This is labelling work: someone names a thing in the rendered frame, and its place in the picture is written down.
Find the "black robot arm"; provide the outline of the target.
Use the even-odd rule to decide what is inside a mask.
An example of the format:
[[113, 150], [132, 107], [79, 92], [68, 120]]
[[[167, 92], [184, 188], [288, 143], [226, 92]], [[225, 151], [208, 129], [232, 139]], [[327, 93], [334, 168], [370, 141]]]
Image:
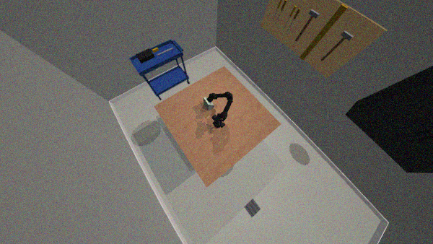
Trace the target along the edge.
[[224, 120], [227, 118], [227, 112], [233, 102], [233, 96], [232, 93], [230, 92], [225, 92], [222, 94], [215, 94], [215, 93], [211, 93], [209, 94], [209, 97], [207, 98], [207, 100], [209, 101], [209, 103], [212, 102], [212, 100], [217, 99], [218, 97], [226, 97], [227, 98], [227, 104], [224, 108], [224, 110], [221, 113], [217, 113], [217, 117], [216, 120], [213, 122], [213, 124], [217, 127], [221, 127], [222, 126], [222, 121], [224, 122]]

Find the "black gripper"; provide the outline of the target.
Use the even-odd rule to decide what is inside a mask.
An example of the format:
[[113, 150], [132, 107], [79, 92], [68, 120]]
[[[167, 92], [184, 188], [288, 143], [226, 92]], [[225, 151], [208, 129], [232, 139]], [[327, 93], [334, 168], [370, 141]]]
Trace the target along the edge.
[[[211, 118], [212, 118], [214, 121], [217, 119], [217, 118], [216, 118], [216, 115], [213, 115]], [[225, 126], [225, 123], [223, 122], [221, 128], [223, 128], [224, 126]]]

